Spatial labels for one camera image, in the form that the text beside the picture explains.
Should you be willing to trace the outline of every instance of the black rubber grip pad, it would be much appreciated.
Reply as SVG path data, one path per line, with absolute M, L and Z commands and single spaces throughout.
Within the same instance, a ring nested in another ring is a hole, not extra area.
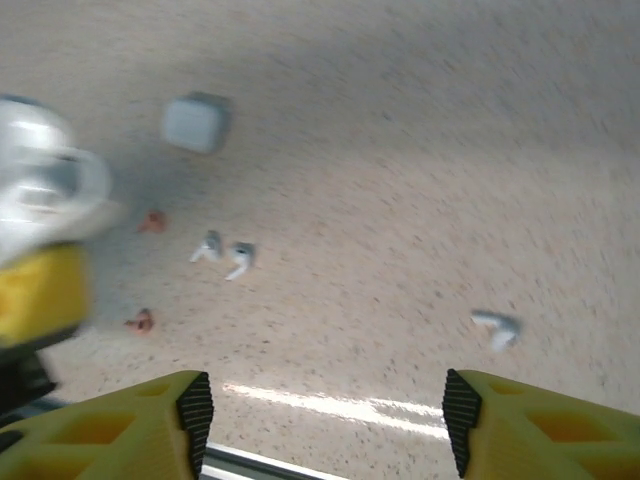
M 469 430 L 478 424 L 481 408 L 482 397 L 478 392 L 458 372 L 449 369 L 442 411 L 460 478 L 464 478 L 471 460 Z
M 201 372 L 176 401 L 180 427 L 189 437 L 189 465 L 194 480 L 200 477 L 213 421 L 213 397 L 209 374 Z

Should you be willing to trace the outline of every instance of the speckled floor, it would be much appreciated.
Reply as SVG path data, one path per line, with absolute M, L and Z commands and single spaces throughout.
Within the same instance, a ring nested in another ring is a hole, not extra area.
M 640 413 L 638 24 L 635 0 L 5 1 L 0 90 L 57 106 L 133 199 L 90 246 L 93 325 L 50 350 L 60 396 L 206 369 L 212 440 L 368 480 L 454 478 L 449 367 Z M 194 89 L 236 103 L 218 156 L 159 138 Z M 149 207 L 165 234 L 135 233 Z M 257 268 L 190 264 L 210 228 Z M 472 308 L 521 342 L 492 353 Z

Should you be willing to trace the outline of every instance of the yellow robot part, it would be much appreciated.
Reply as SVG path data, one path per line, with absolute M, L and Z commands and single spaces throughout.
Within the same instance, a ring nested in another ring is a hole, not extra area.
M 0 480 L 197 479 L 212 420 L 207 373 L 174 373 L 0 429 Z
M 80 245 L 56 245 L 0 270 L 0 353 L 39 350 L 73 334 L 91 306 Z
M 449 370 L 443 411 L 461 478 L 640 478 L 637 415 L 472 370 Z

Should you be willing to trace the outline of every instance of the small orange object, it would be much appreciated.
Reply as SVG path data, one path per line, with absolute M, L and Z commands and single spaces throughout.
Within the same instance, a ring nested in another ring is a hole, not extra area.
M 143 308 L 140 310 L 138 315 L 136 315 L 135 320 L 127 320 L 124 324 L 134 333 L 137 333 L 138 335 L 146 335 L 153 328 L 153 316 L 151 315 L 151 310 Z
M 167 228 L 167 215 L 160 210 L 149 210 L 143 222 L 138 226 L 138 233 L 162 233 Z

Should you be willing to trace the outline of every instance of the terrazzo floor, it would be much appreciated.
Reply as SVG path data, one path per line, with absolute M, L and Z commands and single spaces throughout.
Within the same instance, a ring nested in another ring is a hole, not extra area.
M 132 205 L 89 245 L 58 395 L 204 369 L 213 441 L 367 480 L 455 478 L 450 367 L 640 413 L 638 24 L 635 0 L 3 1 L 0 90 L 56 106 Z M 235 103 L 218 155 L 160 139 L 191 90 Z M 135 233 L 150 207 L 166 233 Z M 256 268 L 190 264 L 209 229 Z M 493 353 L 472 308 L 520 342 Z

